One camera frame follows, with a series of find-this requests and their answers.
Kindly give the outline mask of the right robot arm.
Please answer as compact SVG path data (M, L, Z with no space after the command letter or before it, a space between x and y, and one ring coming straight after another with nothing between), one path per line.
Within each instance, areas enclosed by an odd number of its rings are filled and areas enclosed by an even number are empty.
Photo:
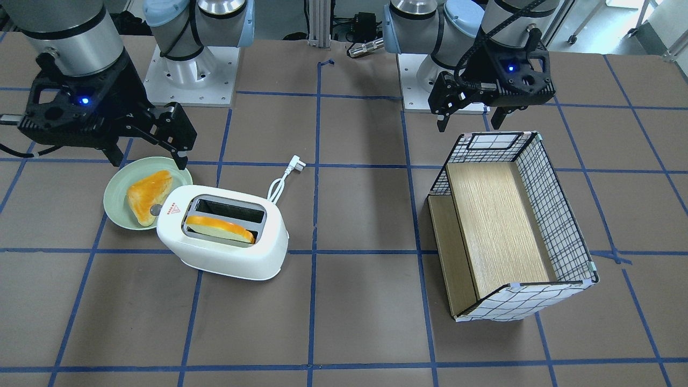
M15 157L41 157L62 147L93 148L120 166L121 137L140 138L170 153L179 170L197 132L177 98L155 107L102 1L2 1L15 27L36 49L39 73L23 113L3 114L45 145L34 153L7 146ZM211 47L247 47L255 36L253 1L145 1L144 15L173 84L206 85L218 76Z

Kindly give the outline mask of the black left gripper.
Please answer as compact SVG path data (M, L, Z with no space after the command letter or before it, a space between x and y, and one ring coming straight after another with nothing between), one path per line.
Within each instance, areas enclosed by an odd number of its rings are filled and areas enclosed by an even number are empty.
M514 110L546 103L556 93L549 52L541 38L526 39L524 47L487 41L467 59L462 73L438 74L428 106L437 116L440 133L452 113L472 103L495 107L490 123L499 130Z

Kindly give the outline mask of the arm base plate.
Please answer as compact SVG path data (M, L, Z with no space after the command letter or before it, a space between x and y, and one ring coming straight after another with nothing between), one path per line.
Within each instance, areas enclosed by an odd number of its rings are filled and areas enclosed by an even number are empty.
M240 54L239 47L205 47L196 58L172 61L156 47L144 78L148 100L160 107L231 107Z
M397 64L405 112L431 113L428 98L444 68L429 54L398 54Z

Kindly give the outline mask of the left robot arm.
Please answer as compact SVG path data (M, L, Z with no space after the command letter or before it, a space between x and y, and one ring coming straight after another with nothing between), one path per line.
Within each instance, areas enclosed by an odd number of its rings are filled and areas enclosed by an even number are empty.
M440 69L428 108L444 132L468 105L495 108L492 127L509 113L542 105L557 93L541 25L558 1L391 1L383 40L393 54L427 54Z

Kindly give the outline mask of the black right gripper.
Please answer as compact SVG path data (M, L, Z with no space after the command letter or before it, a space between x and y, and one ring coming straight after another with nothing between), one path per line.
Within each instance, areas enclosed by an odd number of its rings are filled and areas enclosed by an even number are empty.
M108 68L86 76L67 76L56 55L36 58L41 70L34 79L18 129L36 143L101 150L121 167L121 137L141 138L163 147L177 169L185 170L197 132L179 103L155 107L123 51Z

